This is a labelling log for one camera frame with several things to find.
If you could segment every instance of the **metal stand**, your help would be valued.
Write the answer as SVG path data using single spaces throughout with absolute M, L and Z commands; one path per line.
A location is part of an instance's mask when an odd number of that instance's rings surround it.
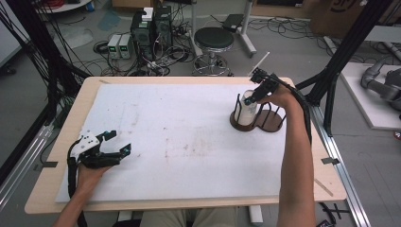
M 191 7 L 192 7 L 192 30 L 189 30 L 189 37 L 191 38 L 191 43 L 192 46 L 194 47 L 195 54 L 197 56 L 203 55 L 203 52 L 201 49 L 195 45 L 195 32 L 197 32 L 197 0 L 192 0 L 191 2 Z
M 391 2 L 392 0 L 369 1 L 345 36 L 339 49 L 321 73 L 296 85 L 296 88 L 301 90 L 311 84 L 315 84 L 310 93 L 305 96 L 307 101 L 313 106 L 319 106 L 321 99 L 327 93 L 323 127 L 329 136 L 332 136 L 331 119 L 336 82 L 340 72 L 368 36 L 369 32 L 375 26 L 375 23 L 377 23 L 380 16 L 389 7 Z
M 247 29 L 248 29 L 248 23 L 250 21 L 252 3 L 253 3 L 253 0 L 247 1 L 247 5 L 246 5 L 245 11 L 244 11 L 244 15 L 245 15 L 244 23 L 242 24 L 242 27 L 237 28 L 237 31 L 239 33 L 239 38 L 243 41 L 243 43 L 247 47 L 247 50 L 250 53 L 250 58 L 254 54 L 256 54 L 256 49 L 254 48 L 250 38 L 248 38 L 248 35 L 247 35 Z
M 32 63 L 35 65 L 40 76 L 43 78 L 44 83 L 48 87 L 48 104 L 38 116 L 38 119 L 28 130 L 24 138 L 20 141 L 15 150 L 8 157 L 5 164 L 1 166 L 0 172 L 2 174 L 0 174 L 0 184 L 6 180 L 9 174 L 11 174 L 10 177 L 12 178 L 12 175 L 15 173 L 15 167 L 20 167 L 21 165 L 24 165 L 24 171 L 19 170 L 15 174 L 18 176 L 25 176 L 25 173 L 27 172 L 26 167 L 30 167 L 31 162 L 36 159 L 36 156 L 39 154 L 38 151 L 42 149 L 45 141 L 48 138 L 48 135 L 51 133 L 53 128 L 52 124 L 58 111 L 59 100 L 62 96 L 77 95 L 80 88 L 77 78 L 83 80 L 90 77 L 90 75 L 75 67 L 62 56 L 61 52 L 56 47 L 53 39 L 48 33 L 44 22 L 41 20 L 30 1 L 7 0 L 7 3 L 9 4 L 9 8 L 13 11 L 16 18 L 24 27 L 26 33 L 29 35 L 30 42 L 28 44 L 25 42 L 25 39 L 23 39 L 20 33 L 17 32 L 18 27 L 13 25 L 7 14 L 0 12 L 0 21 L 5 25 L 12 36 L 14 36 L 14 38 L 29 56 Z M 40 131 L 38 140 L 35 140 L 33 144 L 29 146 L 29 143 L 34 138 L 35 133 L 40 130 L 40 126 L 43 123 L 45 127 L 42 129 L 42 131 Z M 16 166 L 17 162 L 19 162 L 21 158 L 25 159 L 25 157 L 23 157 L 25 152 L 26 156 L 31 155 L 31 153 L 34 155 L 30 158 L 27 158 L 29 164 L 18 164 L 18 166 Z

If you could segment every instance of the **human hand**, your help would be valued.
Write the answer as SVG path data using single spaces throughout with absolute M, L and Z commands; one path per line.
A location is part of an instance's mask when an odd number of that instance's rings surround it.
M 298 104 L 291 91 L 282 84 L 278 86 L 277 90 L 271 94 L 271 96 L 265 96 L 257 103 L 262 104 L 267 102 L 271 102 L 276 106 L 284 108 L 285 110 L 294 103 Z
M 109 170 L 111 166 L 102 167 L 102 168 L 88 168 L 84 164 L 79 164 L 78 166 L 78 185 L 76 193 L 90 193 L 92 194 L 95 189 L 97 183 L 103 176 L 107 170 Z

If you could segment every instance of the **robotic hand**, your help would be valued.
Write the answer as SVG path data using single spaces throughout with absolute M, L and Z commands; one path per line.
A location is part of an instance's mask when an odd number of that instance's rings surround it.
M 279 84 L 282 84 L 291 91 L 292 95 L 295 97 L 304 111 L 306 133 L 311 143 L 312 134 L 310 128 L 309 104 L 306 102 L 305 97 L 297 89 L 280 80 L 275 74 L 268 74 L 266 71 L 258 67 L 252 71 L 252 74 L 251 81 L 259 83 L 259 86 L 253 90 L 253 94 L 251 96 L 244 99 L 244 104 L 249 106 L 265 96 L 270 96 L 277 90 Z
M 103 153 L 100 151 L 100 145 L 105 141 L 114 138 L 117 135 L 116 131 L 105 131 L 97 136 L 91 132 L 82 136 L 68 150 L 68 194 L 70 198 L 74 195 L 77 188 L 77 171 L 78 163 L 81 162 L 88 168 L 102 168 L 106 166 L 116 166 L 120 161 L 130 155 L 131 144 L 127 144 L 121 148 L 119 152 Z M 86 227 L 85 216 L 81 211 L 78 217 L 78 226 Z
M 245 105 L 249 106 L 252 103 L 259 101 L 265 96 L 271 95 L 277 90 L 279 83 L 277 82 L 279 78 L 275 74 L 270 74 L 262 69 L 256 68 L 253 70 L 253 76 L 251 81 L 259 83 L 260 85 L 254 89 L 253 94 L 245 98 Z
M 114 152 L 114 153 L 100 152 L 100 145 L 103 142 L 103 138 L 105 141 L 108 141 L 115 136 L 116 136 L 115 131 L 110 131 L 110 132 L 105 131 L 100 135 L 97 135 L 96 139 L 99 141 L 99 143 L 95 145 L 93 148 L 90 148 L 82 152 L 78 157 L 78 161 L 83 163 L 88 168 L 101 168 L 106 166 L 119 165 L 122 159 L 130 155 L 131 144 L 127 144 L 125 147 L 121 148 L 119 152 Z
M 401 111 L 401 68 L 387 73 L 384 84 L 375 80 L 384 62 L 385 60 L 378 61 L 368 68 L 362 75 L 360 85 L 378 93 L 381 98 L 390 103 L 390 106 Z

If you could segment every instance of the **cardboard box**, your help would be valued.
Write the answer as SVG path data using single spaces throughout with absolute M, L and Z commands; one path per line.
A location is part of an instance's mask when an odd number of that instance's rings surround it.
M 158 0 L 113 0 L 114 8 L 151 8 L 157 6 Z
M 311 18 L 312 12 L 315 11 L 319 0 L 304 0 L 301 7 L 283 7 L 257 4 L 257 0 L 253 0 L 251 15 L 253 16 L 269 16 L 269 17 L 291 17 L 291 18 Z
M 389 8 L 383 13 L 383 15 L 381 16 L 379 23 L 384 23 L 387 19 L 387 17 L 392 13 L 392 10 L 397 6 L 397 4 L 399 3 L 399 1 L 392 1 L 392 4 L 389 6 Z M 399 8 L 394 15 L 392 16 L 392 18 L 390 18 L 389 20 L 389 24 L 394 23 L 395 21 L 398 20 L 398 18 L 401 17 L 401 8 Z
M 322 0 L 310 19 L 310 29 L 318 35 L 344 38 L 364 9 L 360 0 Z

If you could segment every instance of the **concrete floor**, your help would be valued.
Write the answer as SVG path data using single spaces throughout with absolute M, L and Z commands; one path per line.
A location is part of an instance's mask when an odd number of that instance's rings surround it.
M 86 65 L 89 65 L 88 61 L 99 59 L 92 50 L 95 43 L 107 40 L 115 32 L 130 31 L 131 16 L 131 12 L 115 12 L 110 8 L 109 2 L 101 2 L 96 11 L 91 13 L 84 9 L 76 9 L 56 15 L 61 24 L 84 18 L 83 21 L 70 26 L 85 26 L 93 34 L 94 39 L 90 43 L 74 49 L 80 60 L 87 62 Z M 220 21 L 225 18 L 223 15 L 216 17 Z M 218 23 L 213 22 L 211 17 L 204 16 L 199 18 L 198 25 L 217 26 Z M 319 47 L 323 43 L 316 39 L 289 39 L 270 31 L 267 27 L 254 28 L 248 30 L 249 37 L 257 49 L 257 53 L 251 59 L 237 37 L 235 37 L 232 50 L 221 54 L 229 62 L 235 77 L 245 76 L 267 51 L 270 55 L 260 67 L 280 77 L 289 77 L 294 83 L 316 75 L 330 60 L 326 49 Z M 289 31 L 286 34 L 293 38 L 298 35 Z M 378 53 L 369 44 L 364 44 L 352 61 L 359 61 L 360 56 L 365 59 L 371 57 L 379 59 L 383 54 Z M 399 64 L 399 61 L 389 59 L 389 63 L 392 62 Z M 2 71 L 0 76 L 0 115 L 2 116 L 0 119 L 2 126 L 0 164 L 5 162 L 46 104 L 46 88 L 27 56 L 19 53 L 11 60 L 11 64 L 17 73 L 7 75 Z M 119 63 L 121 67 L 129 64 L 130 61 Z M 88 66 L 94 75 L 99 76 L 106 67 L 106 63 L 102 61 Z M 170 70 L 169 76 L 191 76 L 192 62 L 174 64 Z M 401 196 L 398 193 L 401 183 L 397 180 L 397 173 L 399 173 L 397 164 L 401 161 L 401 143 L 392 137 L 392 131 L 369 128 L 341 79 L 338 81 L 336 92 L 332 129 L 371 225 L 401 226 Z M 44 152 L 44 159 L 50 149 L 51 146 Z M 57 217 L 57 214 L 28 215 L 24 211 L 26 200 L 40 175 L 40 171 L 34 170 L 39 164 L 39 160 L 36 160 L 8 202 L 2 203 L 0 213 L 2 226 L 48 226 Z M 330 202 L 327 205 L 334 209 L 333 203 Z M 336 202 L 336 205 L 339 209 L 349 210 L 345 201 Z M 317 223 L 328 219 L 328 215 L 322 212 L 320 205 L 317 204 L 316 207 Z M 262 206 L 262 210 L 265 220 L 262 226 L 275 226 L 277 206 Z M 340 218 L 335 214 L 335 217 L 339 226 L 355 226 L 350 214 L 340 214 Z M 87 214 L 88 223 L 91 226 L 113 226 L 116 218 L 116 212 Z M 239 210 L 238 223 L 239 226 L 252 226 L 245 207 Z

